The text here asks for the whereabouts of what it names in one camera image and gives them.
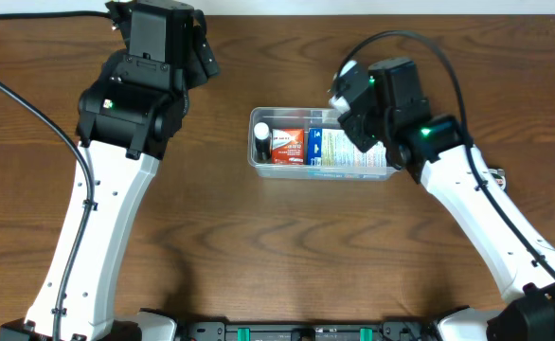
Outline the black bottle with white cap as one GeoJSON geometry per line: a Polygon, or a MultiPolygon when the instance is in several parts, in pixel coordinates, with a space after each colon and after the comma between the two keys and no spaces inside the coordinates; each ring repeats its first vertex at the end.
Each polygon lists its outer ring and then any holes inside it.
{"type": "Polygon", "coordinates": [[[271,158],[272,135],[269,125],[259,122],[253,127],[255,150],[259,161],[266,162],[271,158]]]}

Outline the green round tin box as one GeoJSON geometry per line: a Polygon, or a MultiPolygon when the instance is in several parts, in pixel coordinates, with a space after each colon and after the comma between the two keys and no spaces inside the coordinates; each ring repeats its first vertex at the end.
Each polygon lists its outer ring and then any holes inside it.
{"type": "Polygon", "coordinates": [[[507,191],[507,178],[505,171],[501,168],[489,168],[489,171],[497,185],[503,191],[507,191]]]}

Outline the white Panadol box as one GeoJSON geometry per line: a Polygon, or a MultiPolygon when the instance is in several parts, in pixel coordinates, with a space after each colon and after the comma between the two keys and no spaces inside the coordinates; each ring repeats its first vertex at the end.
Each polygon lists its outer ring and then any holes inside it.
{"type": "Polygon", "coordinates": [[[329,100],[329,105],[340,114],[345,114],[350,111],[348,101],[342,96],[333,95],[329,100]]]}

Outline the red orange medicine box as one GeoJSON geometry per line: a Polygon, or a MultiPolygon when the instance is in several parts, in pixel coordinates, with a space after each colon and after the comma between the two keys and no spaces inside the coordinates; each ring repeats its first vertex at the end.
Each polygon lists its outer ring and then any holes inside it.
{"type": "Polygon", "coordinates": [[[272,131],[272,163],[277,165],[304,164],[304,130],[274,129],[272,131]]]}

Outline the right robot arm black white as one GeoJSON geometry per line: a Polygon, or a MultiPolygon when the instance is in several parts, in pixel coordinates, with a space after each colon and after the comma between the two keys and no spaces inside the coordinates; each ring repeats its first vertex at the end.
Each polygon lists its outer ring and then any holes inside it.
{"type": "Polygon", "coordinates": [[[501,189],[480,150],[467,147],[458,120],[433,117],[417,66],[392,58],[345,64],[331,105],[363,153],[385,147],[386,162],[405,169],[454,217],[487,264],[506,308],[461,308],[437,318],[428,340],[555,340],[555,247],[501,189]]]}

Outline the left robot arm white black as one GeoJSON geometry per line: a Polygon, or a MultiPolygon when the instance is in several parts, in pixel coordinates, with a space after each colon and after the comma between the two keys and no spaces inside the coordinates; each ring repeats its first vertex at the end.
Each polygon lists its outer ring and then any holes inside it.
{"type": "Polygon", "coordinates": [[[124,48],[79,99],[78,160],[45,282],[1,340],[174,340],[174,318],[115,314],[116,284],[134,217],[181,128],[191,89],[219,74],[204,14],[167,0],[110,2],[124,48]]]}

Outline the clear plastic container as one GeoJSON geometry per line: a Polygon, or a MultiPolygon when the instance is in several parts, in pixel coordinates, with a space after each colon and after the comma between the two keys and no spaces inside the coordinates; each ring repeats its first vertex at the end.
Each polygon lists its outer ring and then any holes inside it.
{"type": "MultiPolygon", "coordinates": [[[[320,108],[258,107],[254,109],[251,112],[251,116],[250,116],[249,134],[248,134],[247,156],[248,156],[249,164],[256,169],[258,175],[261,177],[288,178],[288,179],[329,179],[329,178],[310,178],[307,174],[306,167],[307,167],[307,151],[308,151],[308,142],[309,142],[308,135],[309,135],[309,130],[311,128],[326,128],[326,129],[342,130],[338,122],[339,117],[340,117],[340,113],[338,111],[334,109],[328,109],[328,108],[320,109],[320,108]],[[259,159],[257,158],[254,137],[253,137],[253,127],[259,122],[267,123],[271,130],[271,134],[274,129],[303,129],[304,130],[304,164],[303,165],[277,165],[272,163],[272,156],[266,162],[259,161],[259,159]]],[[[384,181],[379,179],[369,179],[369,180],[384,181]]]]}

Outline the blue KoolFever box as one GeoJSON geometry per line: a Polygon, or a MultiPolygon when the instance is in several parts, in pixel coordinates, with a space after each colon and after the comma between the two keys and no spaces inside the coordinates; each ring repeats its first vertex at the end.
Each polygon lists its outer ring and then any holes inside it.
{"type": "Polygon", "coordinates": [[[311,128],[308,140],[310,178],[384,180],[395,172],[387,165],[381,142],[362,153],[344,131],[326,128],[311,128]]]}

